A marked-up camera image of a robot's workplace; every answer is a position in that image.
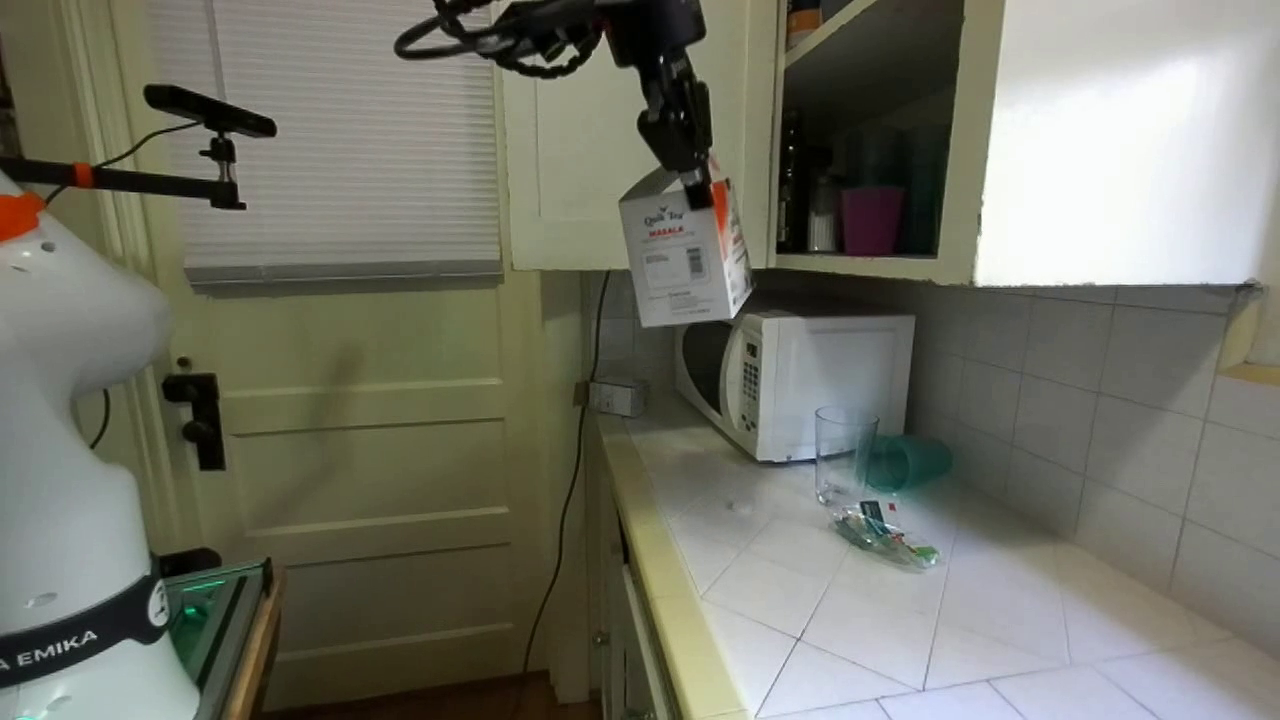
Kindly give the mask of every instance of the black cable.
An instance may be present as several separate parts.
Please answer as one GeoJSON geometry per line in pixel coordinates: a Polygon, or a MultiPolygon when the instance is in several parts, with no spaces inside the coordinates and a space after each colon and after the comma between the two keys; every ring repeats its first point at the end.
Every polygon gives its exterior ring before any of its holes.
{"type": "MultiPolygon", "coordinates": [[[[126,153],[107,156],[107,160],[100,160],[100,163],[91,163],[91,167],[120,163],[120,160],[135,156],[138,149],[146,149],[154,138],[170,138],[170,131],[189,131],[189,130],[201,130],[201,125],[167,125],[167,130],[152,130],[146,138],[138,138],[135,145],[126,145],[126,153]]],[[[58,192],[67,192],[67,190],[71,190],[71,183],[55,183],[55,190],[44,195],[44,210],[49,210],[58,192]]]]}
{"type": "Polygon", "coordinates": [[[103,388],[103,416],[95,420],[89,449],[103,444],[107,429],[113,429],[113,391],[103,388]]]}
{"type": "MultiPolygon", "coordinates": [[[[585,388],[590,388],[594,371],[599,371],[599,325],[602,325],[602,296],[607,296],[607,271],[599,281],[599,296],[594,296],[594,321],[590,321],[590,367],[589,367],[589,379],[585,388]]],[[[536,605],[531,612],[531,627],[526,627],[526,640],[524,640],[524,662],[521,662],[521,671],[526,671],[526,662],[531,662],[531,645],[536,645],[536,634],[543,626],[543,612],[555,598],[555,583],[561,583],[561,567],[562,567],[562,540],[567,540],[567,510],[571,510],[571,496],[577,496],[577,486],[585,478],[585,435],[589,435],[589,398],[580,400],[577,408],[577,441],[571,441],[571,478],[567,478],[567,488],[562,488],[562,501],[561,501],[561,526],[555,526],[555,564],[550,564],[550,582],[543,590],[543,599],[536,605]]]]}

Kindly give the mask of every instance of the tile backsplash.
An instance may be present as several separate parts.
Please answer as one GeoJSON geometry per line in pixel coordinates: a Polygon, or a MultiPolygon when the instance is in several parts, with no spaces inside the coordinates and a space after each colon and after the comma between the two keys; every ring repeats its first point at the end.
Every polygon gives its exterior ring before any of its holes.
{"type": "MultiPolygon", "coordinates": [[[[958,486],[1280,654],[1280,388],[1217,371],[1234,292],[770,287],[910,312],[910,431],[956,449],[958,486]]],[[[599,367],[672,375],[672,331],[635,327],[623,281],[599,367]]]]}

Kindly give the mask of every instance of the window blinds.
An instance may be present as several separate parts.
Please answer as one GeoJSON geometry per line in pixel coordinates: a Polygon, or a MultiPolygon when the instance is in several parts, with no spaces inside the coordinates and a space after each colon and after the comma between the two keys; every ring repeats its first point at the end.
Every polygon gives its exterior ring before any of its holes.
{"type": "MultiPolygon", "coordinates": [[[[418,0],[146,0],[146,80],[278,125],[235,139],[248,212],[163,202],[189,281],[373,283],[498,276],[494,77],[481,61],[402,64],[418,0]]],[[[170,171],[209,175],[191,131],[170,171]]]]}

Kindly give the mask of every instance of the white tile countertop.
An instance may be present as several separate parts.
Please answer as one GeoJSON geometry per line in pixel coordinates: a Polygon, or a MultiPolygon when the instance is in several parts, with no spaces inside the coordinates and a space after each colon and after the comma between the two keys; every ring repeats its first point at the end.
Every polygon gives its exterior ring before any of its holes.
{"type": "Polygon", "coordinates": [[[943,481],[886,516],[940,549],[906,573],[828,529],[807,464],[695,420],[599,441],[687,717],[1280,717],[1280,662],[943,481]]]}

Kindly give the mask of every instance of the microwave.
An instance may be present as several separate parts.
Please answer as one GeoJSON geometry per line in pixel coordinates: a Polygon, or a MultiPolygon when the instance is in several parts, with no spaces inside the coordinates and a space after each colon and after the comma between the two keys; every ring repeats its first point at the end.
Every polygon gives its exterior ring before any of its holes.
{"type": "Polygon", "coordinates": [[[848,420],[823,456],[905,431],[910,318],[743,312],[675,331],[675,391],[761,464],[817,459],[817,414],[848,420]]]}

